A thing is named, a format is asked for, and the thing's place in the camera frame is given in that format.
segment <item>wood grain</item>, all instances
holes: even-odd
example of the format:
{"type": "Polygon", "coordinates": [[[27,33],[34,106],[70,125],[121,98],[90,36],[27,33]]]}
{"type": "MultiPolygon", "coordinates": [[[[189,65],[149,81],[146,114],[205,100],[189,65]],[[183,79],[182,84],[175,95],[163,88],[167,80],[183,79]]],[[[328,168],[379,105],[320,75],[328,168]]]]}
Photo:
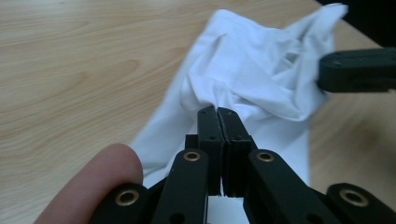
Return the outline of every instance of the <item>wood grain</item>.
{"type": "MultiPolygon", "coordinates": [[[[0,223],[33,222],[96,152],[133,140],[219,8],[282,28],[318,4],[1,1],[0,223]]],[[[375,47],[344,22],[335,41],[375,47]]],[[[314,116],[314,188],[352,180],[396,208],[393,96],[336,95],[314,116]]]]}

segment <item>white cloth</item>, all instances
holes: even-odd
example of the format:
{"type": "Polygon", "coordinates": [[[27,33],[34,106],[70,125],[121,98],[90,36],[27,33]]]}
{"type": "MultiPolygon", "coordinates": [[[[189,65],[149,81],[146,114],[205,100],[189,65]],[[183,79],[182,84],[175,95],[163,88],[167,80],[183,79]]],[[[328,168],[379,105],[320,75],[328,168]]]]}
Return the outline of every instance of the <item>white cloth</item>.
{"type": "MultiPolygon", "coordinates": [[[[333,51],[332,28],[346,12],[327,5],[280,30],[216,11],[132,142],[145,186],[168,174],[185,134],[196,133],[197,111],[209,105],[237,112],[259,148],[277,152],[309,183],[309,116],[327,99],[316,83],[318,60],[333,51]]],[[[248,223],[241,200],[217,197],[208,222],[248,223]]]]}

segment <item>wooden surface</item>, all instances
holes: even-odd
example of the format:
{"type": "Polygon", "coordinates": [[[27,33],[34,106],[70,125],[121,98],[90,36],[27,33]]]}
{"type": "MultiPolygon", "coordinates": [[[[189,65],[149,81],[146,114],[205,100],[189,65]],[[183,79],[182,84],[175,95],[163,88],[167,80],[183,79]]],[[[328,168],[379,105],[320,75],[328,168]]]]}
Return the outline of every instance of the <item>wooden surface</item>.
{"type": "MultiPolygon", "coordinates": [[[[96,152],[134,139],[218,8],[282,28],[308,0],[0,2],[0,223],[31,223],[96,152]]],[[[344,22],[337,49],[376,45],[344,22]]],[[[396,208],[394,94],[335,95],[313,117],[313,187],[396,208]]]]}

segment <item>brass insert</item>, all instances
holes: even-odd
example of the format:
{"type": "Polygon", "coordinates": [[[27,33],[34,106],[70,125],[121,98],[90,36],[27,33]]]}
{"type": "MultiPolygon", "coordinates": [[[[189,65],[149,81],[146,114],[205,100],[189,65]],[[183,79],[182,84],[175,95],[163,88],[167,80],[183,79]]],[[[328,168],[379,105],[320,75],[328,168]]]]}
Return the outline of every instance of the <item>brass insert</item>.
{"type": "Polygon", "coordinates": [[[261,161],[273,161],[275,157],[268,152],[260,152],[257,154],[257,159],[261,161]]]}
{"type": "Polygon", "coordinates": [[[135,189],[124,189],[117,194],[116,204],[118,206],[128,206],[139,199],[139,192],[135,189]]]}
{"type": "Polygon", "coordinates": [[[365,207],[369,205],[369,200],[353,189],[341,189],[340,196],[347,203],[351,203],[358,207],[365,207]]]}
{"type": "Polygon", "coordinates": [[[201,155],[198,152],[187,152],[183,157],[186,161],[198,161],[201,159],[201,155]]]}

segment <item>black bracket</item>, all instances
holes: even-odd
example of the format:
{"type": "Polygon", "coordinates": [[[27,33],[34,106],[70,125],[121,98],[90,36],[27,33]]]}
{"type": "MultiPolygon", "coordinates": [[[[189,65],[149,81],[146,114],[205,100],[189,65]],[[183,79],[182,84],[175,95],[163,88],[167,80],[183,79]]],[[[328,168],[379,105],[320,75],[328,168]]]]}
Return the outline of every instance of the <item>black bracket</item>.
{"type": "Polygon", "coordinates": [[[396,90],[396,48],[331,53],[319,62],[318,86],[330,92],[396,90]]]}
{"type": "Polygon", "coordinates": [[[396,223],[396,214],[364,189],[338,184],[309,188],[274,151],[257,149],[229,109],[198,112],[198,134],[187,135],[169,176],[150,189],[126,184],[95,210],[97,223],[206,223],[207,197],[244,198],[250,223],[396,223]]]}

